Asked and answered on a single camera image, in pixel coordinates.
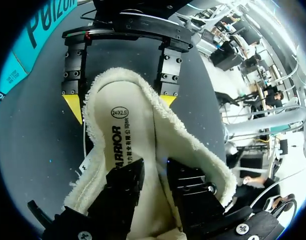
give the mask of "floor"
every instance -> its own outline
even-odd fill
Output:
[[[207,57],[202,56],[202,60],[207,69],[207,72],[209,74],[209,77],[211,79],[215,91],[228,94],[233,99],[251,93],[249,87],[244,82],[242,74],[237,66],[233,67],[233,69],[230,71],[229,70],[223,71],[220,68],[214,67],[213,63],[210,62],[210,60]],[[224,106],[225,108],[222,113],[224,123],[235,124],[248,120],[247,116],[230,117],[230,118],[225,117],[225,116],[235,116],[235,115],[237,116],[237,115],[250,113],[249,107],[243,107],[242,102],[240,102],[239,104],[240,106],[235,106],[235,105]],[[237,146],[245,146],[249,145],[252,142],[252,139],[249,139],[248,136],[246,137],[240,136],[240,137],[234,137],[233,141]]]

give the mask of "black metal bracket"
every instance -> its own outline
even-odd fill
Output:
[[[138,204],[144,181],[144,162],[137,160],[123,168],[111,170],[107,184],[88,208],[88,216],[65,206],[51,220],[34,201],[28,207],[45,227],[44,240],[125,240],[130,231],[134,208]]]
[[[118,14],[107,24],[96,22],[93,26],[66,31],[62,37],[65,39],[65,45],[68,46],[65,55],[62,95],[80,124],[82,124],[81,111],[73,109],[72,106],[79,104],[81,108],[88,90],[89,84],[85,74],[87,46],[90,46],[93,40],[151,38],[162,41],[159,47],[162,54],[153,87],[159,95],[172,96],[170,103],[179,92],[181,54],[187,53],[193,47],[191,32],[188,29],[168,20],[129,12]]]
[[[216,186],[205,182],[199,168],[190,168],[177,161],[167,161],[167,179],[187,239],[202,239],[208,223],[224,218],[225,209],[216,199]]]

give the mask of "cable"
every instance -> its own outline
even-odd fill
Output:
[[[91,17],[84,17],[85,15],[90,14],[90,13],[95,12],[95,11],[96,11],[96,9],[91,10],[91,11],[88,11],[88,12],[82,14],[82,15],[81,15],[81,19],[90,20],[90,21],[95,21],[95,22],[97,22],[97,23],[108,24],[108,25],[109,25],[109,23],[106,23],[106,22],[104,22],[104,21],[99,21],[99,20],[97,20],[97,19],[95,19],[95,18],[93,19],[93,18],[91,18]]]
[[[86,158],[87,153],[86,153],[86,123],[84,119],[84,129],[83,129],[83,148],[84,148],[84,158]]]
[[[269,142],[269,139],[268,140],[262,140],[262,139],[254,139],[255,141],[259,141],[259,142],[262,142],[262,143],[268,143]]]
[[[290,178],[290,177],[292,177],[292,176],[295,176],[295,175],[299,174],[300,172],[302,172],[302,171],[304,171],[304,170],[306,170],[306,167],[303,168],[302,170],[300,170],[300,171],[298,171],[298,172],[296,172],[296,173],[294,173],[294,174],[288,176],[288,177],[283,178],[282,180],[280,180],[280,181],[278,181],[278,182],[275,182],[275,183],[272,184],[271,186],[269,186],[267,189],[265,189],[265,190],[264,190],[264,191],[263,191],[263,192],[262,192],[262,193],[261,193],[261,194],[251,203],[250,208],[253,208],[254,205],[257,203],[257,201],[258,201],[262,196],[264,196],[265,193],[267,193],[268,191],[270,191],[273,187],[275,187],[276,185],[280,184],[280,183],[283,182],[284,180],[286,180],[286,179],[288,179],[288,178]]]

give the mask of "person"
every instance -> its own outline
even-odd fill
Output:
[[[259,40],[251,43],[250,45],[245,41],[243,37],[236,34],[234,35],[235,40],[238,41],[238,44],[241,47],[241,50],[243,51],[243,54],[246,59],[250,59],[252,56],[256,53],[256,46],[260,44]]]
[[[255,55],[250,57],[249,59],[246,59],[244,62],[241,63],[241,73],[243,75],[247,75],[251,72],[251,67],[257,65],[262,60],[262,57],[260,54],[258,54],[255,51]]]
[[[264,188],[255,188],[248,185],[245,185],[247,183],[259,183],[263,184]],[[235,197],[237,197],[237,201],[235,205],[226,213],[231,214],[245,206],[249,206],[252,204],[252,202],[268,187],[270,187],[275,182],[270,178],[264,178],[264,177],[255,177],[251,178],[250,176],[246,176],[243,179],[243,185],[238,186],[236,188],[236,194]],[[254,205],[253,213],[258,213],[261,211],[268,211],[271,212],[274,208],[277,207],[279,203],[282,203],[283,201],[287,201],[289,199],[295,198],[294,194],[289,194],[285,197],[281,197],[280,195],[280,187],[279,185],[276,185],[272,189],[270,189],[267,193],[265,193]],[[292,204],[288,204],[284,211],[290,210],[292,207]]]
[[[267,109],[273,109],[273,107],[282,106],[281,100],[284,99],[284,94],[282,91],[274,92],[273,89],[268,89],[264,91],[265,103]]]
[[[273,89],[267,89],[266,91],[264,91],[264,96],[267,109],[273,109],[274,107],[279,108],[280,106],[282,106],[281,100],[284,99],[284,94],[282,91],[279,90],[277,92],[274,92]],[[243,102],[244,104],[251,105],[251,107],[255,109],[259,109],[262,105],[260,96],[256,96],[256,98],[252,100],[244,100]]]

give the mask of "screw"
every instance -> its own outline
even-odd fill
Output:
[[[249,226],[247,224],[240,224],[236,227],[236,232],[240,235],[244,235],[248,232]]]
[[[250,236],[247,240],[259,240],[257,235]]]
[[[81,231],[79,234],[78,234],[78,239],[79,240],[92,240],[92,235],[87,232],[87,231]]]
[[[207,189],[208,189],[210,192],[212,192],[212,193],[213,193],[214,190],[215,190],[213,186],[208,186]]]

